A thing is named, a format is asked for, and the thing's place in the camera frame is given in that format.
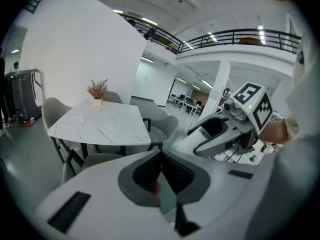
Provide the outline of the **grey wheeled machine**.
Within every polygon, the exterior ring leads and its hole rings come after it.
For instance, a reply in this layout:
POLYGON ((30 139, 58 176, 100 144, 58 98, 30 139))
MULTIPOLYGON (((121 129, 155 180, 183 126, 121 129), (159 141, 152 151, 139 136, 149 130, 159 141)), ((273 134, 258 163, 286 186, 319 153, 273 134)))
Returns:
POLYGON ((30 126, 42 115, 41 72, 37 68, 21 70, 10 79, 17 120, 22 126, 30 126))

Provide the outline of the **person's right forearm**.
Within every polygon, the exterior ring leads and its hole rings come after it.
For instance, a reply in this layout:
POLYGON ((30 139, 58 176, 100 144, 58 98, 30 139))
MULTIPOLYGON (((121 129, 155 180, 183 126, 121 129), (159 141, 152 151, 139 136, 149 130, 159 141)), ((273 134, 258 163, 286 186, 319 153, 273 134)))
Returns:
POLYGON ((283 145, 289 140, 287 125, 284 120, 278 122, 270 121, 261 131, 259 139, 263 142, 283 145))

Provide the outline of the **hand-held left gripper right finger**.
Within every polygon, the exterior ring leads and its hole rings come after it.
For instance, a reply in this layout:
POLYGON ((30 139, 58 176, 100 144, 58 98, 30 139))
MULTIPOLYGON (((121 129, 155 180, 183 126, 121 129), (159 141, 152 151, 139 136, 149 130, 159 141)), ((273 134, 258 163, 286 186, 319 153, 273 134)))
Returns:
POLYGON ((165 158, 191 170, 192 180, 176 196, 175 219, 186 222, 189 234, 245 234, 263 198, 274 166, 275 153, 258 166, 209 160, 164 151, 165 158))

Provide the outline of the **white ceramic plate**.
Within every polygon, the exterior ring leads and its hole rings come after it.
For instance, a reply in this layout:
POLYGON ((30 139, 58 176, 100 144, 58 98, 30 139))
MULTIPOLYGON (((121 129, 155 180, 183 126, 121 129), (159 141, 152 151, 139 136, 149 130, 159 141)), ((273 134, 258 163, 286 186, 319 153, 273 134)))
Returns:
POLYGON ((81 115, 73 115, 64 121, 64 125, 69 128, 76 128, 85 123, 86 119, 81 115))

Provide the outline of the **grey upholstered chair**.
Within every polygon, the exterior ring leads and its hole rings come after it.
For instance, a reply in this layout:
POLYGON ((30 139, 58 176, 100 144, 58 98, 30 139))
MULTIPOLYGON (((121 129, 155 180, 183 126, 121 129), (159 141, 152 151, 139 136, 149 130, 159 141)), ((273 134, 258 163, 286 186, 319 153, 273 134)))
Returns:
POLYGON ((148 151, 158 148, 166 149, 172 142, 179 126, 179 121, 175 116, 167 116, 163 119, 143 118, 146 122, 146 129, 151 139, 148 151))
POLYGON ((106 91, 104 93, 102 100, 105 102, 112 102, 112 103, 118 103, 118 104, 123 103, 120 96, 116 92, 113 92, 113 91, 106 91))
POLYGON ((89 167, 109 162, 117 159, 124 158, 123 155, 120 154, 114 154, 114 153, 93 153, 88 155, 83 161, 81 161, 81 158, 78 156, 75 150, 71 149, 68 153, 68 156, 63 164, 62 168, 62 179, 61 179, 61 185, 65 184, 67 181, 72 179, 77 175, 76 171, 73 168, 72 160, 75 160, 76 162, 79 162, 81 167, 81 172, 88 169, 89 167))
MULTIPOLYGON (((63 104, 59 99, 55 97, 47 98, 41 106, 42 120, 45 130, 48 131, 63 115, 65 115, 71 109, 71 106, 63 104)), ((63 164, 65 163, 65 160, 60 151, 61 147, 63 147, 67 151, 67 153, 71 149, 79 150, 80 148, 80 146, 76 142, 63 140, 64 144, 61 144, 59 139, 50 135, 48 136, 52 140, 55 150, 63 164)))

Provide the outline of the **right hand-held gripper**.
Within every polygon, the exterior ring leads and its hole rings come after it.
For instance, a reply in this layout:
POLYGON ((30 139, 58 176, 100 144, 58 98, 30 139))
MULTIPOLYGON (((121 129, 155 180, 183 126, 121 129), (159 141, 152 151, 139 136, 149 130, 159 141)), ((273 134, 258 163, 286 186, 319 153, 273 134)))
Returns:
POLYGON ((207 139, 193 149, 193 154, 208 158, 231 148, 237 155, 253 151, 272 114, 267 88, 245 83, 224 102, 222 112, 200 119, 187 131, 188 137, 195 132, 207 139), (227 121, 233 125, 232 129, 228 129, 227 121))

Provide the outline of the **black metal railing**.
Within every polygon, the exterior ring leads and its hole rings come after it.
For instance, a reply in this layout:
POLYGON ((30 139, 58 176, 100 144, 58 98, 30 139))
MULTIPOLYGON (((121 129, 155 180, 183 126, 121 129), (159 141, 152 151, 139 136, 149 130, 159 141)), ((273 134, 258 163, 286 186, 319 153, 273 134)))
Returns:
POLYGON ((301 37, 291 33, 254 28, 209 32, 205 35, 182 41, 151 22, 122 13, 120 16, 146 40, 164 47, 175 55, 191 50, 225 45, 267 47, 296 54, 301 43, 301 37))
POLYGON ((42 0, 28 0, 23 9, 34 14, 41 1, 42 0))

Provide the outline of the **row of office desks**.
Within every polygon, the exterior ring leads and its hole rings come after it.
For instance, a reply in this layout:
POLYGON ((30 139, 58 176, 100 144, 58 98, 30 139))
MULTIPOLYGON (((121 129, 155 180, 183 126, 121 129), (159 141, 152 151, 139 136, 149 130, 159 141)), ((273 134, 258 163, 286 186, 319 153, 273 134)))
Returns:
POLYGON ((168 101, 172 102, 174 106, 177 105, 181 110, 185 109, 185 111, 190 115, 200 115, 203 111, 202 103, 200 101, 187 97, 183 94, 178 96, 171 94, 168 101))

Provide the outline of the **white marble table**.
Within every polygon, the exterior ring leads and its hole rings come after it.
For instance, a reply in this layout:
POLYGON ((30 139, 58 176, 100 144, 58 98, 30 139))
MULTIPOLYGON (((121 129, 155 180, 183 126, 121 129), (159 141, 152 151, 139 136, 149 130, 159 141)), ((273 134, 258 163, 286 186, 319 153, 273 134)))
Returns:
POLYGON ((93 99, 85 99, 63 115, 48 131, 48 135, 80 144, 84 158, 88 156, 87 145, 120 147, 126 154, 126 146, 145 146, 151 139, 135 105, 103 101, 101 107, 94 106, 93 99), (67 127, 68 117, 80 115, 85 123, 78 127, 67 127))

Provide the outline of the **reddish potted plant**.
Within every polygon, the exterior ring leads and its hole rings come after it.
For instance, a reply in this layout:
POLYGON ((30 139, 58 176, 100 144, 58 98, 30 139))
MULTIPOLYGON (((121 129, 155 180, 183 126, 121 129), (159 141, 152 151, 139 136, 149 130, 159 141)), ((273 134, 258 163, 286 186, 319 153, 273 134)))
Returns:
POLYGON ((106 92, 108 91, 107 85, 108 79, 90 80, 90 84, 87 86, 88 94, 93 98, 93 105, 95 107, 101 107, 103 103, 103 98, 105 97, 106 92))

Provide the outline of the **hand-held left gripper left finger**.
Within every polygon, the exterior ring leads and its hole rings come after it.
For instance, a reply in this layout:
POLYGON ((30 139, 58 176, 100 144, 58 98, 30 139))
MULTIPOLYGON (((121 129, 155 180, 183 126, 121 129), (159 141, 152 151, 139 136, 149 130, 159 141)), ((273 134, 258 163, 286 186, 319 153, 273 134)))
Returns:
POLYGON ((180 236, 156 207, 143 207, 129 200, 118 186, 122 168, 151 154, 133 154, 91 166, 50 193, 36 209, 47 222, 77 191, 90 195, 66 234, 75 240, 180 240, 180 236))

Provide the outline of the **person's white shirt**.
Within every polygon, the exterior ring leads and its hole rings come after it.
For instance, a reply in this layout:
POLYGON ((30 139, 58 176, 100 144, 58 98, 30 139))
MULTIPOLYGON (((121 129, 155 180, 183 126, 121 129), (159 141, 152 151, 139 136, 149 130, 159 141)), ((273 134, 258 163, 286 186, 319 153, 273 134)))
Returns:
POLYGON ((320 198, 320 44, 306 20, 285 102, 286 130, 274 139, 283 147, 245 240, 304 240, 315 232, 313 215, 320 198))

